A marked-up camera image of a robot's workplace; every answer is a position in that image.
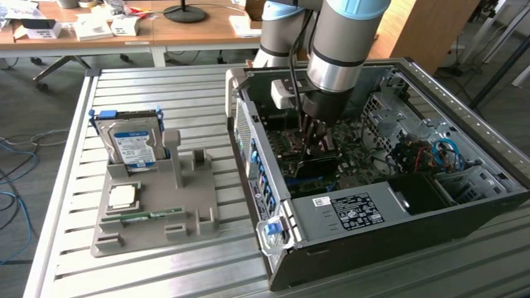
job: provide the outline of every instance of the blue cable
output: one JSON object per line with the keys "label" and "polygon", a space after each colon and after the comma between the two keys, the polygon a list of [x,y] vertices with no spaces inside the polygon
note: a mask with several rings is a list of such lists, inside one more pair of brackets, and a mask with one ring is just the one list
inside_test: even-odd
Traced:
{"label": "blue cable", "polygon": [[17,252],[14,252],[11,254],[11,256],[9,256],[9,258],[6,258],[3,261],[0,261],[0,266],[2,266],[6,264],[7,261],[10,261],[14,257],[17,257],[18,254],[22,253],[23,250],[30,246],[30,242],[33,241],[33,229],[31,229],[31,225],[30,225],[30,216],[27,215],[26,204],[25,204],[25,201],[22,200],[22,198],[17,194],[14,194],[13,192],[9,192],[9,191],[0,191],[0,194],[6,194],[7,196],[11,196],[17,200],[19,200],[21,206],[23,207],[26,223],[27,223],[27,242],[26,242],[23,248],[21,248]]}
{"label": "blue cable", "polygon": [[443,160],[441,160],[440,157],[437,156],[437,151],[439,151],[439,149],[437,149],[437,144],[439,144],[439,143],[448,143],[448,144],[453,147],[453,150],[456,151],[456,158],[457,158],[457,163],[459,163],[459,170],[463,170],[463,159],[461,159],[461,153],[460,153],[460,151],[459,151],[457,144],[455,143],[453,140],[451,140],[451,139],[448,139],[448,138],[441,138],[440,140],[436,140],[436,141],[433,142],[433,154],[435,154],[435,156],[436,156],[437,162],[439,162],[441,165],[444,165]]}
{"label": "blue cable", "polygon": [[6,178],[5,181],[0,182],[0,184],[6,184],[10,182],[14,182],[15,180],[21,179],[22,177],[25,177],[37,167],[37,164],[39,162],[39,157],[37,156],[37,154],[34,152],[30,151],[19,151],[15,150],[14,148],[11,148],[10,146],[5,145],[3,143],[0,143],[0,147],[3,147],[7,151],[13,152],[13,153],[22,153],[22,154],[30,154],[34,156],[34,164],[31,165],[31,167],[26,170],[25,173],[22,173],[21,175],[18,175],[18,177],[13,178],[11,180],[9,180],[9,178]]}

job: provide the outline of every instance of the robotic arm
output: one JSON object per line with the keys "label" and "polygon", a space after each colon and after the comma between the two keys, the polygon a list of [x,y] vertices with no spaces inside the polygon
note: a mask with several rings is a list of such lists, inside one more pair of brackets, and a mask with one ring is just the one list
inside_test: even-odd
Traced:
{"label": "robotic arm", "polygon": [[301,132],[306,153],[313,147],[330,147],[329,129],[344,113],[346,103],[360,78],[381,18],[390,0],[302,0],[286,5],[268,2],[264,11],[264,35],[256,67],[288,66],[296,36],[302,33],[302,23],[317,22],[310,36],[312,56],[308,81],[297,84],[289,80],[273,82],[272,95],[280,109],[294,107],[294,89],[302,86]]}

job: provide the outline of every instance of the label sticker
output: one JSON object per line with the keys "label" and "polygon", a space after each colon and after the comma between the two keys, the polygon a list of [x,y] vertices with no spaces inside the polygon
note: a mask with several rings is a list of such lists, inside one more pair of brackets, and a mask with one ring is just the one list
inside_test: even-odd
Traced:
{"label": "label sticker", "polygon": [[127,166],[145,168],[155,164],[153,147],[147,144],[149,132],[119,132],[115,133],[115,138],[123,163]]}
{"label": "label sticker", "polygon": [[150,42],[126,42],[126,45],[149,45]]}
{"label": "label sticker", "polygon": [[340,216],[342,227],[349,231],[385,222],[366,192],[333,200],[332,204]]}
{"label": "label sticker", "polygon": [[313,203],[316,204],[316,207],[330,205],[330,197],[318,197],[317,199],[313,199]]}

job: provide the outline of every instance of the gray carpet floor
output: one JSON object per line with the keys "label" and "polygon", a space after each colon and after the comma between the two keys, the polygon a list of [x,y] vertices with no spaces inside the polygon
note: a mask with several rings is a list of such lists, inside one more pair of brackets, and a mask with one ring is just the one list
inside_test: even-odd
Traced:
{"label": "gray carpet floor", "polygon": [[[461,44],[465,45],[469,43],[480,26],[481,24],[479,23],[467,26],[465,34],[460,39]],[[487,37],[479,50],[487,45],[488,38],[492,37],[492,34]],[[467,92],[471,97],[476,96],[520,43],[520,37],[511,38],[492,63],[481,67],[483,74],[469,71],[461,77],[441,79],[441,82],[455,93],[460,92],[459,96],[463,100],[469,101],[465,93],[460,91],[461,87],[456,81],[461,82],[461,84],[468,83]],[[197,52],[188,52],[182,55],[174,55],[174,57],[186,63],[194,60],[196,54]],[[477,57],[476,64],[480,64],[483,54]],[[246,59],[253,58],[250,50],[225,51],[224,56],[229,63],[242,63]],[[218,62],[217,57],[218,51],[204,51],[194,61],[194,64],[216,64]],[[150,54],[130,54],[130,58],[130,63],[123,62],[118,55],[87,57],[86,60],[89,64],[97,68],[154,66]],[[43,58],[43,61],[50,64],[55,59],[57,58]],[[530,52],[525,54],[499,83],[485,101],[487,106],[481,106],[481,111],[487,120],[528,155],[530,155],[530,139],[528,137],[530,128],[530,105],[527,100],[529,100],[530,96],[530,79],[524,83],[521,88],[516,88],[508,84],[529,64]],[[45,66],[37,66],[31,64],[29,58],[22,58],[11,70],[0,71],[0,136],[3,137],[23,133],[42,133],[51,129],[61,129],[70,126],[82,88],[85,70],[77,63],[69,63],[57,73],[45,79],[51,89],[49,92],[43,93],[35,89],[33,83],[33,77],[42,69],[45,69]],[[61,140],[65,136],[65,134],[57,135],[54,138],[50,138],[50,141]],[[17,149],[33,150],[34,148],[31,146],[17,146]],[[63,150],[63,145],[43,147],[39,151],[39,165],[37,169],[15,182],[17,188],[26,201],[38,232],[45,222]],[[6,150],[0,150],[0,169],[10,171],[26,158],[26,155],[17,155],[9,153]],[[0,185],[0,190],[9,191],[10,187],[7,185]],[[2,199],[0,208],[6,206],[7,203],[3,197]],[[6,222],[10,212],[11,211],[0,212],[0,225]],[[26,221],[23,215],[19,214],[13,224],[0,231],[0,259],[5,259],[25,245],[26,239]],[[33,259],[37,243],[38,241],[34,240],[29,249],[25,250],[15,260]],[[30,265],[0,266],[0,297],[22,297],[29,273]]]}

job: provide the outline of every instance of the hard drive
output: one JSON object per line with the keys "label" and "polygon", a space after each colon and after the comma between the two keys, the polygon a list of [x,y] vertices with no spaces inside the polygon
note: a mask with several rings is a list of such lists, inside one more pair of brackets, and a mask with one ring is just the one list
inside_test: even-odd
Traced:
{"label": "hard drive", "polygon": [[147,171],[168,158],[163,146],[161,109],[138,112],[91,111],[91,123],[102,137],[113,164],[123,163],[130,172]]}

